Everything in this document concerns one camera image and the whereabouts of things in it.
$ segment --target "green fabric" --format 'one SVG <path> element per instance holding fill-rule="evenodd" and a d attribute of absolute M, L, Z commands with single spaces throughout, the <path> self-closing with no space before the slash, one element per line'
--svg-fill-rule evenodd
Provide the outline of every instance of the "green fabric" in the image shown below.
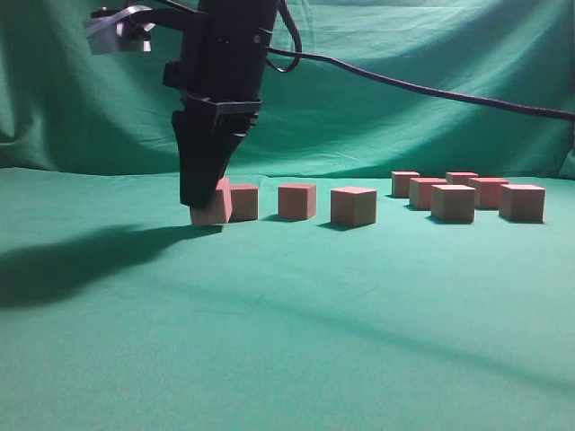
<path fill-rule="evenodd" d="M 288 3 L 308 52 L 417 84 L 575 108 L 571 0 Z M 83 21 L 102 5 L 0 2 L 0 166 L 177 170 L 170 115 L 180 103 L 161 82 L 179 35 L 154 30 L 150 54 L 92 56 Z M 280 22 L 273 45 L 290 47 Z M 380 178 L 394 169 L 465 169 L 575 178 L 569 122 L 421 96 L 309 61 L 289 75 L 268 69 L 261 97 L 260 125 L 230 173 Z"/>
<path fill-rule="evenodd" d="M 435 224 L 389 180 L 189 227 L 175 175 L 0 171 L 0 429 L 575 429 L 575 182 L 545 224 Z M 378 223 L 329 190 L 378 190 Z"/>

